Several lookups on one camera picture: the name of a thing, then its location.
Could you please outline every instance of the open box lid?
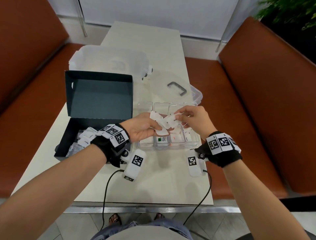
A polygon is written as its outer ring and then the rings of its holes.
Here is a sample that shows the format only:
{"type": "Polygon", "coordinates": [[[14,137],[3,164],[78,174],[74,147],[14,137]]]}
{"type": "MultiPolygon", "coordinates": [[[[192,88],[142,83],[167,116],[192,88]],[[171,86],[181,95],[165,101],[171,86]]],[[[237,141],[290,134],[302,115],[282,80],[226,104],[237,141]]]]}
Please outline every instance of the open box lid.
{"type": "Polygon", "coordinates": [[[133,116],[133,77],[118,73],[66,71],[68,116],[130,119],[133,116]]]}

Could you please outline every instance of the tile floor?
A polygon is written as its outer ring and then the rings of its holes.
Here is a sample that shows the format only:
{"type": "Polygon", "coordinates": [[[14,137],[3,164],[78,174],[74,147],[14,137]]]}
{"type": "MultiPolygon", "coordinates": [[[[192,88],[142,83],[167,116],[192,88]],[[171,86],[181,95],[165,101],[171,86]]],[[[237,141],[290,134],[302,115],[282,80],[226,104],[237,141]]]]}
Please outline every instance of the tile floor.
{"type": "MultiPolygon", "coordinates": [[[[104,214],[107,225],[112,214],[104,214]]],[[[309,232],[316,235],[316,212],[294,212],[293,215],[309,232]]],[[[167,218],[184,222],[188,213],[167,213],[167,218]]],[[[123,224],[132,220],[140,224],[150,222],[154,213],[143,214],[120,214],[123,224]]],[[[40,240],[89,240],[102,227],[102,214],[62,214],[47,231],[39,238],[40,240]]],[[[194,240],[235,240],[247,233],[249,229],[240,213],[197,213],[186,223],[186,227],[198,233],[192,233],[194,240]]]]}

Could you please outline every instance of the cable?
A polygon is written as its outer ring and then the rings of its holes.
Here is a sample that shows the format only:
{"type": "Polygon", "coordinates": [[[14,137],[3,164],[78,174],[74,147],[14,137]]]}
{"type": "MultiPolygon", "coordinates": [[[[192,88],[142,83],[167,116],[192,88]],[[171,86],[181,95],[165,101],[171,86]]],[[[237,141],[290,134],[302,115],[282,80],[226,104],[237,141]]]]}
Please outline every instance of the cable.
{"type": "Polygon", "coordinates": [[[105,188],[105,193],[104,193],[104,200],[103,200],[103,210],[102,210],[102,220],[103,220],[103,224],[102,224],[102,227],[100,229],[100,231],[102,230],[103,226],[104,226],[104,208],[105,208],[105,197],[106,197],[106,192],[107,192],[107,186],[109,185],[109,182],[111,180],[111,178],[113,177],[114,174],[118,173],[118,172],[124,172],[124,170],[117,170],[115,171],[111,177],[109,178],[109,180],[107,181],[107,184],[106,184],[106,188],[105,188]]]}
{"type": "Polygon", "coordinates": [[[191,214],[190,214],[190,215],[188,216],[188,218],[185,220],[184,224],[187,222],[187,220],[189,219],[189,217],[191,217],[191,215],[195,212],[195,210],[202,204],[202,202],[204,201],[204,199],[207,197],[207,195],[208,195],[209,192],[211,191],[211,186],[212,186],[212,177],[211,177],[211,174],[210,174],[208,171],[206,171],[206,170],[203,170],[203,172],[206,172],[206,173],[209,175],[209,177],[210,177],[210,188],[209,188],[209,190],[207,191],[205,197],[202,199],[202,201],[196,206],[196,208],[193,210],[193,212],[191,212],[191,214]]]}

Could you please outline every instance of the clear plastic box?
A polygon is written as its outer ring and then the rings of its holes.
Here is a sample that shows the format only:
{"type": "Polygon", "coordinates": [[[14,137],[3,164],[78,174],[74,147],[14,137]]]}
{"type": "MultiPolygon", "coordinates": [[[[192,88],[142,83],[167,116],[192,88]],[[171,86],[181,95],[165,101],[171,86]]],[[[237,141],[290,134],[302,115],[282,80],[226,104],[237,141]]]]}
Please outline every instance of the clear plastic box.
{"type": "Polygon", "coordinates": [[[125,48],[85,45],[69,60],[69,70],[132,75],[134,80],[145,77],[149,69],[146,53],[125,48]]]}
{"type": "MultiPolygon", "coordinates": [[[[155,111],[160,114],[173,114],[176,110],[185,105],[197,106],[196,102],[192,103],[139,103],[137,113],[155,111]]],[[[150,137],[137,142],[137,148],[142,150],[168,150],[168,149],[191,149],[197,148],[200,144],[199,135],[191,128],[185,129],[178,125],[179,133],[171,133],[166,137],[150,137]]]]}

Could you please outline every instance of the cardboard box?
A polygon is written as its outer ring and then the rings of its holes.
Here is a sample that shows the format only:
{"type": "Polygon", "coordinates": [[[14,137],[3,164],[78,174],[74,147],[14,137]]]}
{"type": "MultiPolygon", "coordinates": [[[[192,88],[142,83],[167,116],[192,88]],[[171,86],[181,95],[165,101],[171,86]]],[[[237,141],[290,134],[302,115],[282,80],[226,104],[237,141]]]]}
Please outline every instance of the cardboard box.
{"type": "Polygon", "coordinates": [[[133,116],[133,77],[118,73],[66,71],[67,111],[70,120],[54,157],[66,159],[79,130],[100,130],[133,116]]]}

